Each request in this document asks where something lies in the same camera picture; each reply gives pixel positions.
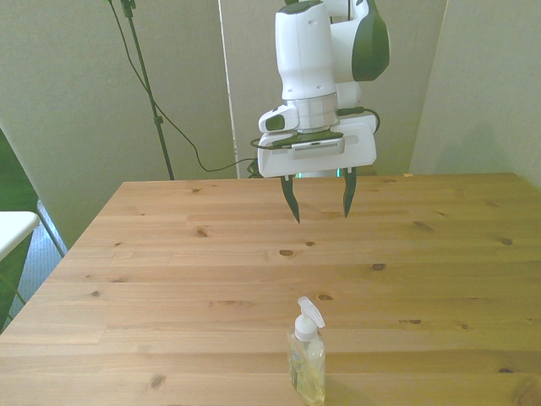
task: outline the white chair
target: white chair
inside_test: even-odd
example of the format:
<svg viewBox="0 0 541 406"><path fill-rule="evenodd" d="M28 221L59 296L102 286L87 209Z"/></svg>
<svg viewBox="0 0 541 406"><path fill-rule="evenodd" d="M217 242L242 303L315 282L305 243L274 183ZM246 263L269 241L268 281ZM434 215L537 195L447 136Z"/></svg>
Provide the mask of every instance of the white chair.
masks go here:
<svg viewBox="0 0 541 406"><path fill-rule="evenodd" d="M0 211L0 261L22 243L39 224L39 217L30 211ZM0 275L0 282L12 289L23 305L25 304L17 288L6 281L2 275Z"/></svg>

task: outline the chair leg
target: chair leg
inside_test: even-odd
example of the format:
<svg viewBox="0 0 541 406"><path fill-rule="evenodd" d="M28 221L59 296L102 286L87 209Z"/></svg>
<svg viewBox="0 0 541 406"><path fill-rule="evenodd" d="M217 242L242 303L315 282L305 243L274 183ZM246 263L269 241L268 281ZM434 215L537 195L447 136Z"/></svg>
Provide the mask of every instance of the chair leg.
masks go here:
<svg viewBox="0 0 541 406"><path fill-rule="evenodd" d="M51 238L52 243L57 248L58 254L60 254L61 258L63 258L64 257L64 251L62 250L62 247L58 243L57 238L54 236L54 233L52 232L51 228L49 227L49 224L47 224L47 221L45 220L45 218L43 218L39 207L37 209L37 216L40 218L41 224L43 224L43 227L47 231L47 234L49 234L49 237Z"/></svg>

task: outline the white pump head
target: white pump head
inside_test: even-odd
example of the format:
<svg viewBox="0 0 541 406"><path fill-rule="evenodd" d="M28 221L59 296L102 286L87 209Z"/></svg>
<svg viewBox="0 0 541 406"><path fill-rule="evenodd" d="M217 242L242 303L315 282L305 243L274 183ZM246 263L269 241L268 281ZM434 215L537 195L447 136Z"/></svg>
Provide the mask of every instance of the white pump head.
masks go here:
<svg viewBox="0 0 541 406"><path fill-rule="evenodd" d="M306 296L298 300L301 313L295 320L295 337L301 341L312 341L317 337L318 327L325 327L320 311Z"/></svg>

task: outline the white panel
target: white panel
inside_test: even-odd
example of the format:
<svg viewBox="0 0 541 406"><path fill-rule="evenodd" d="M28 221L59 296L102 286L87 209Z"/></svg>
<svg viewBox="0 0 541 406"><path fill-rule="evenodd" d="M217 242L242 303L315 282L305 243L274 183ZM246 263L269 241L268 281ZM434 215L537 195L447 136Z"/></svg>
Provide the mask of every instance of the white panel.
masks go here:
<svg viewBox="0 0 541 406"><path fill-rule="evenodd" d="M514 172L541 189L540 2L450 0L413 173Z"/></svg>
<svg viewBox="0 0 541 406"><path fill-rule="evenodd" d="M331 24L324 4L298 14L276 15L276 54L283 82L283 100L336 92Z"/></svg>
<svg viewBox="0 0 541 406"><path fill-rule="evenodd" d="M334 75L338 83L353 80L352 55L357 29L358 21L344 21L331 25Z"/></svg>

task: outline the pump dispenser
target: pump dispenser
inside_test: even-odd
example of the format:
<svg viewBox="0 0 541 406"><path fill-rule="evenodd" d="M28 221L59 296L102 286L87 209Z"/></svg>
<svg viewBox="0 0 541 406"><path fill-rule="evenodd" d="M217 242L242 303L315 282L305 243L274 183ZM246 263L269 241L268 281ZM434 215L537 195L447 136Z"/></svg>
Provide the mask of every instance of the pump dispenser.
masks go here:
<svg viewBox="0 0 541 406"><path fill-rule="evenodd" d="M289 331L289 372L293 387L309 406L325 401L325 345L318 328L325 327L320 311L307 297L298 300L301 315Z"/></svg>

